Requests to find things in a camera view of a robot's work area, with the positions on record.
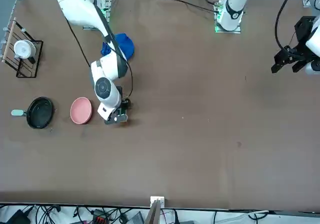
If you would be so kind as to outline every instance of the brown table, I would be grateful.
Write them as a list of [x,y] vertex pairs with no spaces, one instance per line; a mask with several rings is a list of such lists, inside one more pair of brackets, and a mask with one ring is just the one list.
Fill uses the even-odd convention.
[[[18,2],[14,16],[44,50],[36,79],[0,69],[0,201],[148,206],[159,195],[170,207],[318,210],[320,78],[271,74],[282,2],[249,0],[238,35],[216,34],[212,14],[174,0],[116,0],[111,28],[135,44],[134,106],[128,124],[111,126],[69,118],[77,97],[99,102],[57,1]],[[283,45],[308,14],[288,2]],[[101,34],[73,28],[97,60]],[[128,93],[130,75],[116,83]],[[57,108],[44,130],[10,116],[38,96]]]

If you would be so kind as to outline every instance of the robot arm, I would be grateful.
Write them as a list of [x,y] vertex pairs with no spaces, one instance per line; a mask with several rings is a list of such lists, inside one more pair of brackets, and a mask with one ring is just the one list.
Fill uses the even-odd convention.
[[112,50],[108,55],[94,61],[91,66],[94,91],[101,102],[98,113],[106,121],[121,105],[122,94],[113,80],[123,77],[127,60],[95,0],[57,0],[65,18],[74,25],[95,27],[102,33]]
[[244,7],[247,0],[222,0],[223,10],[217,22],[226,31],[235,30],[244,13]]
[[272,73],[277,73],[284,65],[292,64],[292,71],[297,73],[305,67],[309,75],[320,74],[320,16],[303,16],[294,25],[298,44],[281,49],[275,56]]

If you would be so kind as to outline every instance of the wire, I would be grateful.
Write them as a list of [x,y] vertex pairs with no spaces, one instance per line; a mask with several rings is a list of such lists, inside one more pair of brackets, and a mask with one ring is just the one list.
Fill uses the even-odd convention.
[[317,1],[317,0],[314,0],[313,7],[314,7],[314,9],[320,11],[320,9],[316,7],[316,1]]
[[131,66],[130,66],[129,62],[122,56],[122,54],[116,52],[116,50],[115,50],[115,49],[112,49],[110,46],[109,46],[109,48],[110,48],[113,52],[115,52],[115,53],[125,62],[125,64],[127,65],[127,67],[128,67],[129,70],[130,70],[130,75],[131,75],[131,90],[130,90],[129,95],[128,95],[127,97],[125,97],[125,98],[129,98],[129,97],[131,96],[132,92],[134,91],[134,77],[133,77],[133,74],[132,74]]
[[164,210],[161,209],[161,212],[162,212],[162,215],[163,215],[163,218],[164,218],[164,221],[165,221],[165,224],[167,224],[167,219],[166,219],[166,215],[164,213]]
[[25,208],[23,208],[22,212],[24,212],[24,210],[27,209],[28,207],[30,207],[30,205],[27,205]]
[[80,217],[80,214],[79,214],[79,207],[78,207],[78,206],[75,208],[75,211],[76,211],[76,214],[77,214],[77,216],[78,216],[78,218],[79,218],[80,222],[81,222],[82,224],[85,224],[85,223],[84,223],[84,221],[83,221],[83,220],[81,219],[81,217]]
[[190,5],[190,6],[193,6],[193,7],[196,7],[196,8],[202,9],[202,10],[205,10],[205,11],[207,11],[207,12],[211,12],[211,13],[218,13],[218,11],[211,10],[211,9],[207,9],[207,8],[205,8],[205,7],[198,6],[198,5],[192,4],[192,3],[187,2],[187,1],[184,1],[184,0],[173,0],[173,1],[181,2],[181,3],[187,4],[187,5]]
[[111,222],[110,224],[113,224],[113,223],[115,223],[122,215],[124,215],[124,214],[126,214],[127,212],[129,212],[129,211],[131,211],[132,210],[132,208],[131,209],[129,209],[129,210],[126,210],[125,212],[123,212],[123,213],[121,213],[116,219],[114,219],[114,221],[113,222]]
[[39,212],[40,206],[38,207],[38,209],[36,210],[35,213],[35,224],[38,224],[38,212]]
[[211,5],[214,5],[214,4],[216,4],[217,2],[216,1],[214,1],[214,2],[211,2],[211,1],[209,1],[209,0],[205,0],[207,3],[209,3],[209,4],[211,4]]
[[47,213],[47,216],[45,218],[45,222],[47,222],[47,219],[49,218],[49,221],[51,224],[56,224],[54,222],[54,220],[52,220],[52,218],[50,217],[50,213],[53,211],[54,206],[49,207],[48,209],[44,206],[45,212]]
[[85,209],[87,209],[88,212],[90,212],[91,215],[93,215],[95,212],[93,210],[89,210],[88,207],[84,207]]
[[292,34],[292,37],[291,37],[291,40],[290,40],[290,42],[289,42],[288,46],[290,46],[290,44],[291,44],[292,40],[294,39],[295,34],[296,34],[296,31],[294,31],[294,33]]
[[178,218],[178,213],[176,211],[176,209],[173,209],[174,211],[174,223],[175,224],[180,224],[179,218]]
[[286,50],[282,45],[281,43],[279,42],[279,39],[278,39],[278,23],[279,23],[279,18],[280,18],[280,15],[285,7],[285,5],[287,4],[288,0],[284,0],[284,2],[282,3],[282,6],[276,16],[276,19],[275,19],[275,25],[274,25],[274,37],[275,37],[275,41],[276,43],[278,44],[278,46],[280,47],[280,49],[285,52],[288,56],[291,56],[291,57],[295,57],[295,58],[300,58],[299,60],[303,60],[301,58],[303,58],[302,55],[296,55],[296,54],[293,54],[291,52],[289,52],[288,50]]
[[[105,211],[105,209],[102,207],[102,210],[103,210],[103,212],[104,212],[104,215],[105,215],[105,219],[106,220],[108,220],[108,221],[110,221],[110,222],[112,222],[112,221],[114,221],[115,219],[112,219],[112,218],[108,218],[108,217],[111,217],[111,215],[112,215],[112,213],[114,213],[114,211],[112,211],[108,216],[107,216],[107,213],[106,213],[106,211]],[[117,214],[118,214],[118,209],[116,209],[116,213],[115,213],[115,217],[114,218],[116,218],[117,217]]]
[[80,42],[79,42],[79,40],[78,40],[78,38],[77,38],[76,34],[74,33],[74,30],[72,29],[72,27],[71,27],[71,25],[70,25],[69,21],[68,21],[67,19],[65,19],[65,20],[66,20],[66,23],[67,23],[67,24],[68,24],[68,26],[69,26],[70,31],[72,32],[72,34],[73,34],[73,36],[74,36],[74,38],[75,38],[76,42],[77,42],[77,43],[78,43],[78,45],[79,45],[79,48],[80,48],[80,50],[81,50],[81,52],[82,52],[82,55],[83,55],[83,57],[84,57],[84,59],[85,59],[85,61],[86,61],[86,64],[87,64],[87,65],[88,65],[88,67],[90,68],[90,64],[89,64],[89,62],[88,62],[88,59],[87,59],[87,57],[86,57],[86,55],[85,55],[85,53],[84,53],[84,50],[82,49],[82,47],[81,47],[81,45],[80,45]]
[[258,224],[258,220],[261,220],[261,219],[265,218],[267,215],[268,215],[268,213],[266,213],[266,214],[264,214],[264,215],[262,215],[262,216],[257,217],[257,215],[254,214],[254,218],[251,217],[250,215],[248,215],[248,217],[249,217],[251,220],[256,221],[255,223]]
[[212,222],[212,224],[215,224],[216,223],[216,216],[217,216],[217,211],[214,213],[214,215],[213,215],[213,222]]

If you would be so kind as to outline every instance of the pink plate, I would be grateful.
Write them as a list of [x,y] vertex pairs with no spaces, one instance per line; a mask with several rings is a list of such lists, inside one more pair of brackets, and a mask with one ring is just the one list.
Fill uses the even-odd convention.
[[72,103],[70,117],[75,124],[85,124],[91,115],[92,106],[88,98],[79,97]]

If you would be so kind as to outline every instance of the blue cloth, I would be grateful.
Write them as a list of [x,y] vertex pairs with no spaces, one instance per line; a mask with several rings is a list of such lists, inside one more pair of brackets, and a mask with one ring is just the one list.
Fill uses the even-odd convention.
[[[121,51],[123,51],[127,60],[129,60],[135,52],[133,41],[125,34],[119,33],[115,35],[115,40],[119,44]],[[102,43],[101,55],[106,56],[111,52],[109,45],[105,42]]]

